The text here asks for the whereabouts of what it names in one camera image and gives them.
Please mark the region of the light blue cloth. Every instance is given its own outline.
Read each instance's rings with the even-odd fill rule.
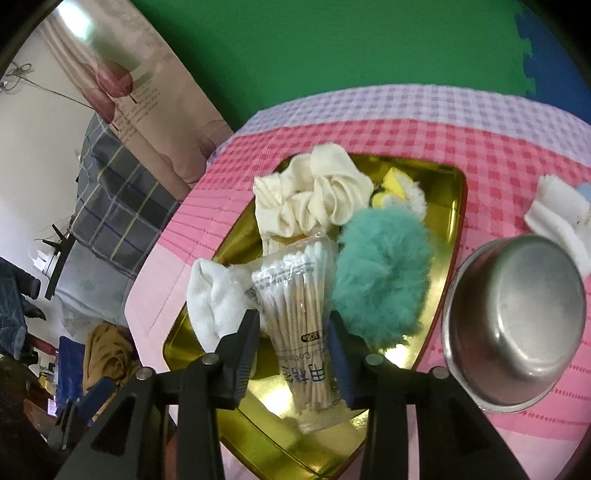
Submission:
[[[591,202],[591,183],[582,183],[578,186],[577,192],[579,192],[588,202]]]

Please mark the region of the plastic bag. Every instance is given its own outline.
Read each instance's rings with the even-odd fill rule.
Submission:
[[[318,233],[230,272],[265,316],[300,429],[312,432],[355,416],[340,399],[324,336],[334,243]]]

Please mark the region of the cream cloth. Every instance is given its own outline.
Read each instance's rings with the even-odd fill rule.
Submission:
[[[223,336],[238,331],[247,308],[252,307],[226,267],[204,258],[195,260],[187,286],[187,311],[205,352],[214,352]],[[261,331],[266,332],[262,315]]]
[[[374,184],[343,147],[325,144],[293,157],[282,173],[255,177],[252,189],[263,255],[268,255],[281,247],[273,236],[291,238],[347,223],[369,205]]]
[[[540,177],[525,223],[564,248],[582,278],[591,273],[589,202],[574,188],[555,175]]]

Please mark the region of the pink checkered tablecloth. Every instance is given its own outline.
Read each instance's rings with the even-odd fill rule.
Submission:
[[[185,302],[193,261],[211,258],[252,199],[252,179],[314,145],[459,167],[468,196],[454,266],[480,245],[527,232],[537,180],[591,181],[591,127],[555,107],[456,87],[387,85],[294,100],[256,114],[218,149],[148,257],[125,314],[144,365],[168,370],[162,347]],[[587,299],[591,283],[586,281]],[[440,333],[420,370],[443,365]],[[555,389],[528,410],[490,415],[533,480],[556,477],[591,423],[591,327]],[[230,479],[253,478],[225,451]],[[356,461],[343,478],[358,478]]]

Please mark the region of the blue cloth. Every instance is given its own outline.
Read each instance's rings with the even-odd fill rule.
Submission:
[[[76,401],[84,396],[82,391],[84,349],[85,346],[81,343],[67,337],[60,337],[60,353],[57,363],[57,408],[63,408],[68,400]]]
[[[21,359],[27,336],[17,281],[9,267],[0,264],[0,350]]]

